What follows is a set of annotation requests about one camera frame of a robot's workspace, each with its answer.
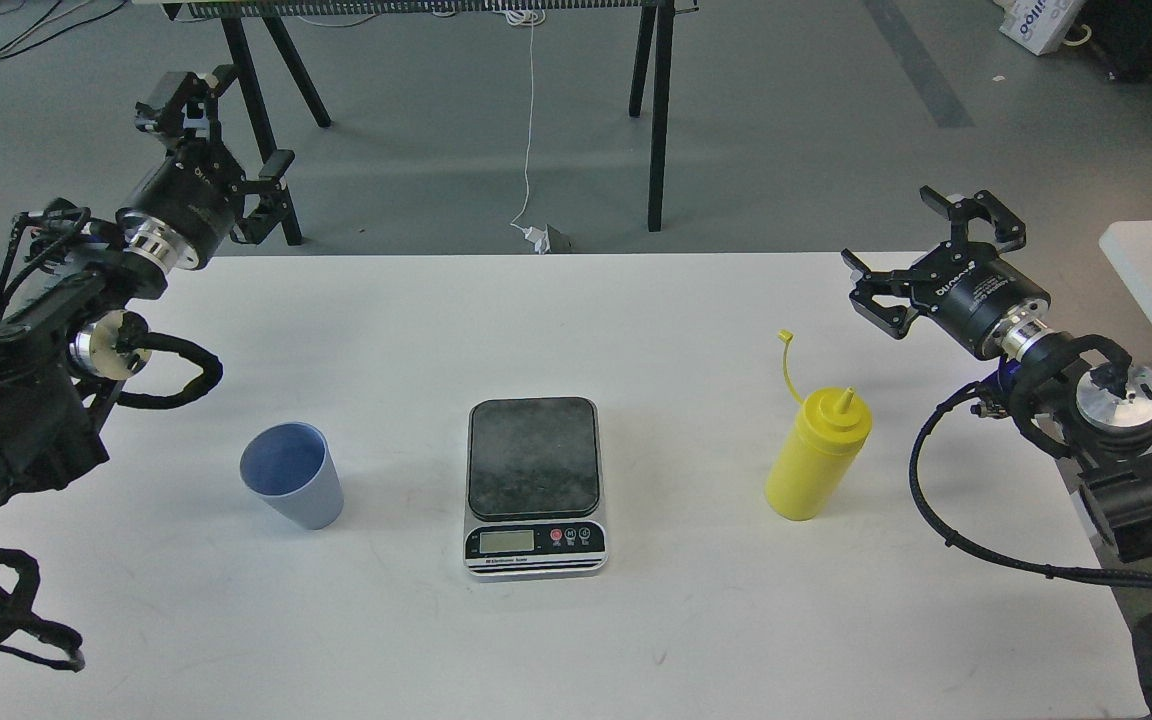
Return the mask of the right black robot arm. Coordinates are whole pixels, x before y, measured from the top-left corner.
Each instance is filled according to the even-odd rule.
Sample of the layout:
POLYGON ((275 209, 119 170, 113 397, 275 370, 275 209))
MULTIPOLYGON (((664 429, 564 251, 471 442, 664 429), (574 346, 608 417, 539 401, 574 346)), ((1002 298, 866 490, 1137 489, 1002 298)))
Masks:
POLYGON ((850 250, 850 301, 887 336, 905 338, 927 316, 978 361, 996 369, 946 397, 914 439, 908 467, 916 510, 946 546, 1002 568, 1089 585, 1152 591, 1152 365, 1101 334, 1074 336, 1044 323, 1049 293, 1005 253, 1023 249, 1026 227, 987 190, 922 200, 948 237, 905 270, 879 272, 850 250), (968 539, 932 509, 919 478, 925 441, 947 414, 970 404, 980 418, 1009 419, 1026 441, 1079 467, 1076 495, 1119 569, 1069 568, 1005 555, 968 539))

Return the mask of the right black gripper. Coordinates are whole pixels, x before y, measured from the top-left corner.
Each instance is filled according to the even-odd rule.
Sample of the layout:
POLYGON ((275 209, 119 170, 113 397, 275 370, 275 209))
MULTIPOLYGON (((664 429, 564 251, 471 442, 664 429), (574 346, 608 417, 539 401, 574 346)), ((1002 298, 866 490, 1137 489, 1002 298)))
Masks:
POLYGON ((929 316, 979 361, 1020 361, 1044 333, 1049 293, 1001 256, 1026 247, 1026 223, 988 190, 956 199, 924 184, 920 200, 950 223, 938 243, 905 270, 877 272, 850 249, 841 251, 852 270, 852 309, 893 340, 904 340, 919 316, 929 316), (969 225, 986 222, 993 245, 969 240, 969 225))

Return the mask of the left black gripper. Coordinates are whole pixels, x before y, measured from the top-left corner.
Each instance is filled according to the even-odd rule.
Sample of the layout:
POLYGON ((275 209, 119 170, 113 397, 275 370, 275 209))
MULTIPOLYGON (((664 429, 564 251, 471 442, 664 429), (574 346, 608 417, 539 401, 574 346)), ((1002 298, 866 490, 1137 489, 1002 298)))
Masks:
POLYGON ((234 65, 168 71, 134 105, 134 128, 169 150, 118 211, 118 225, 128 249, 161 272, 204 268, 229 233, 260 245, 291 214, 285 173, 294 151, 275 150, 256 179, 244 179, 223 145, 219 100, 236 79, 234 65))

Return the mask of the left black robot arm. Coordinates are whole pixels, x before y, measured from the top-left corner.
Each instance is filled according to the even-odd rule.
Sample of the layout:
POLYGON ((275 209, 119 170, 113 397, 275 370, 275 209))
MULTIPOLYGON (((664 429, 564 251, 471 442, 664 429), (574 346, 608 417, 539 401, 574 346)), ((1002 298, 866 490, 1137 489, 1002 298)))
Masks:
MULTIPOLYGON (((291 215, 285 172, 270 152, 256 176, 225 145, 219 101, 234 65, 172 71, 134 111, 165 156, 104 220, 65 199, 18 211, 0 270, 0 507, 67 488, 108 461, 100 433, 116 406, 168 410, 218 386, 206 348, 147 328, 128 309, 159 300, 173 270, 200 270, 223 240, 260 243, 291 215)), ((0 548, 0 652, 51 669, 84 667, 81 634, 33 611, 37 561, 0 548)))

